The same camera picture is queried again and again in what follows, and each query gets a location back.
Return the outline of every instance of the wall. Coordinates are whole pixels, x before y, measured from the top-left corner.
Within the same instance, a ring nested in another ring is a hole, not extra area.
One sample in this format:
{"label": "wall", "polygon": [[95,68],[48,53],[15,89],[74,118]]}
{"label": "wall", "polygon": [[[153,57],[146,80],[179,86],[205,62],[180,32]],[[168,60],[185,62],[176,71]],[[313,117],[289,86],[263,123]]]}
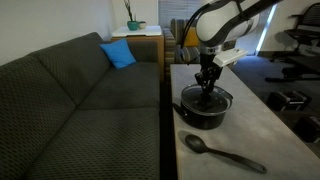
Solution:
{"label": "wall", "polygon": [[[123,0],[112,0],[116,27],[127,26],[128,11]],[[130,0],[132,15],[137,21],[146,21],[148,25],[158,25],[158,0]]]}
{"label": "wall", "polygon": [[114,31],[112,0],[1,0],[0,65],[90,32]]}
{"label": "wall", "polygon": [[260,51],[292,51],[297,43],[283,32],[295,25],[295,18],[289,16],[301,14],[317,2],[319,0],[284,0],[278,3]]}

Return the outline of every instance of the couch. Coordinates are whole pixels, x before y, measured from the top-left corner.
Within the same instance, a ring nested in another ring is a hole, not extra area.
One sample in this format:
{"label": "couch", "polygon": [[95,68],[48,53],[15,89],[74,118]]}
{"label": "couch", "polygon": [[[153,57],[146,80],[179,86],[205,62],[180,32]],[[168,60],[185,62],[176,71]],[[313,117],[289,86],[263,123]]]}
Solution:
{"label": "couch", "polygon": [[157,44],[90,33],[0,66],[0,179],[159,179]]}
{"label": "couch", "polygon": [[[198,46],[184,46],[182,51],[184,59],[180,56],[181,38],[185,26],[189,19],[176,19],[173,18],[170,21],[170,27],[163,28],[163,34],[165,38],[165,82],[170,84],[170,65],[171,64],[199,64],[199,47]],[[195,27],[197,19],[191,24],[191,27]],[[225,42],[222,45],[222,50],[232,49],[235,46],[235,41]]]}

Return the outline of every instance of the potted plant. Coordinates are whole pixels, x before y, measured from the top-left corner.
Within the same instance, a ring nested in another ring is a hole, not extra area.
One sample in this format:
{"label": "potted plant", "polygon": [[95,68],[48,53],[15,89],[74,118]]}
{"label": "potted plant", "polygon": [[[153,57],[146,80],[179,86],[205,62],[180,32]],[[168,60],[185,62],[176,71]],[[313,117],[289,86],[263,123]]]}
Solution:
{"label": "potted plant", "polygon": [[139,23],[136,21],[136,16],[134,15],[134,20],[132,19],[132,12],[131,12],[131,6],[130,6],[130,0],[123,0],[124,4],[126,5],[126,8],[128,10],[130,21],[127,22],[127,26],[130,29],[130,31],[135,31],[139,28]]}

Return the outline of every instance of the window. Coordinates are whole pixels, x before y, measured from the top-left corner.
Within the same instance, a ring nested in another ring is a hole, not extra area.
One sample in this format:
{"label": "window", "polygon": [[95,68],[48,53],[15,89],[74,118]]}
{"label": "window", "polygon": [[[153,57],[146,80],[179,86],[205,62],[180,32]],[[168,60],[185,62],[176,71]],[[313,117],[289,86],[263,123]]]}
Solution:
{"label": "window", "polygon": [[159,24],[170,27],[171,19],[189,19],[200,7],[201,0],[159,0]]}

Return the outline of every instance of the desk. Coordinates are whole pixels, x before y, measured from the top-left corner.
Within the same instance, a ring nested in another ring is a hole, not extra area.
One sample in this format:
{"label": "desk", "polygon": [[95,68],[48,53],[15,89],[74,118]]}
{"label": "desk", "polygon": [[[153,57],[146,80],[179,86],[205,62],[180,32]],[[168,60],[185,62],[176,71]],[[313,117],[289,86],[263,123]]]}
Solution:
{"label": "desk", "polygon": [[[199,65],[171,65],[172,102],[180,104],[182,89],[196,83],[194,74],[199,71]],[[229,68],[215,85],[234,97],[219,127],[193,128],[173,110],[179,179],[320,179],[320,159]],[[267,174],[218,155],[194,153],[183,143],[190,133],[211,148],[263,164]]]}

